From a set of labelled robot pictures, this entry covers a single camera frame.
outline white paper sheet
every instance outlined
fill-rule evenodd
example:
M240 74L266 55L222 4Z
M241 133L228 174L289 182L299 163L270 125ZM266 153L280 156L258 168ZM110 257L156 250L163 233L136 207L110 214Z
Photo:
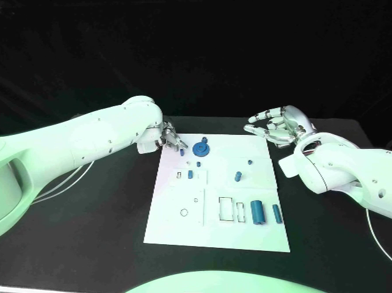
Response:
M211 152L196 157L192 147L204 136ZM189 145L185 156L168 148L162 153L144 243L290 252L283 213L283 224L274 217L280 199L264 138L219 134L180 134L180 138ZM232 198L232 222L219 220L219 197ZM263 201L264 225L253 221L253 200ZM244 205L245 222L238 221L237 203Z

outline cable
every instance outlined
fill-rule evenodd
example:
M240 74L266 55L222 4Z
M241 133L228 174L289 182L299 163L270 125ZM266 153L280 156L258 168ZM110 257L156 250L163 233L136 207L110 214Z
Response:
M374 239L375 239L375 241L377 241L377 244L378 244L378 246L380 246L383 252L385 253L387 257L388 257L388 258L391 259L391 261L392 261L392 257L390 256L390 254L388 254L387 251L384 250L384 248L383 248L383 246L381 246L381 244L380 244L380 241L378 241L378 239L377 239L375 233L374 233L372 224L371 224L371 219L370 219L370 210L368 210L368 209L367 209L367 218L368 218L368 224L370 224L371 233L372 233Z
M82 179L84 175L85 175L87 172L90 171L90 168L91 168L92 165L94 165L94 162L92 162L91 165L88 166L88 169L85 170L84 174L79 176L78 180L71 184L71 186L69 186L65 190L62 190L61 192L58 192L55 195L52 195L52 196L43 198L42 200L35 201L32 204L36 204L36 203L40 203L40 202L45 201L45 200L49 200L51 198L53 198L53 197L56 197L59 194L62 194L68 189L71 189L71 187L78 183L78 181Z
M75 176L75 174L79 172L81 168L84 166L79 166L77 169L75 169L75 172L71 174L71 176L45 193L42 194L40 196L36 197L35 200L40 199L42 197L45 197L49 193L52 193L52 191L55 191L56 189L59 189L62 187L62 185L65 184L65 182Z

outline blue part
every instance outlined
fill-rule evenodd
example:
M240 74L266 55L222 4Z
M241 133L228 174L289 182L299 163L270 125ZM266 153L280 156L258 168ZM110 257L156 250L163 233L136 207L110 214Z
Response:
M240 181L241 177L243 177L243 172L238 172L238 173L235 174L235 178L234 178L234 179L235 179L237 181Z
M263 208L263 202L260 200L251 201L251 216L254 218L254 224L266 224L266 214Z
M280 214L280 209L277 204L273 205L273 210L274 210L274 215L276 215L276 221L279 224L283 223L283 219L282 219L282 214Z
M198 142L198 143L193 145L193 154L195 154L198 157L205 157L205 156L209 154L209 146L208 146L208 143L205 143L205 142Z

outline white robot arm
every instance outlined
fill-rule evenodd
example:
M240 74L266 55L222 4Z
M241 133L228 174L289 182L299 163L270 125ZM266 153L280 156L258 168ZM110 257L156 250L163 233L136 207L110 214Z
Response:
M78 118L0 137L0 235L19 221L52 180L137 143L140 153L163 145L188 148L147 96Z
M318 194L346 193L364 208L392 218L392 151L362 150L341 136L318 132L295 106L261 112L250 122L266 118L269 129L247 125L245 130L279 148L296 143L293 155L279 162L286 176L299 175Z

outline table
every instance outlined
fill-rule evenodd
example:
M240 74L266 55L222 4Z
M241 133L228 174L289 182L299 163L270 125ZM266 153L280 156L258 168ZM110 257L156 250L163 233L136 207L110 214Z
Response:
M247 134L245 118L172 120L182 133ZM359 147L371 146L357 121L313 123ZM140 155L134 145L98 160L82 181L32 206L0 237L0 286L124 292L176 273L230 270L333 293L392 292L392 262L371 236L365 210L344 193L318 195L299 177L286 178L279 159L292 149L270 144L292 253L144 244L162 152ZM392 220L371 213L371 221L392 255Z

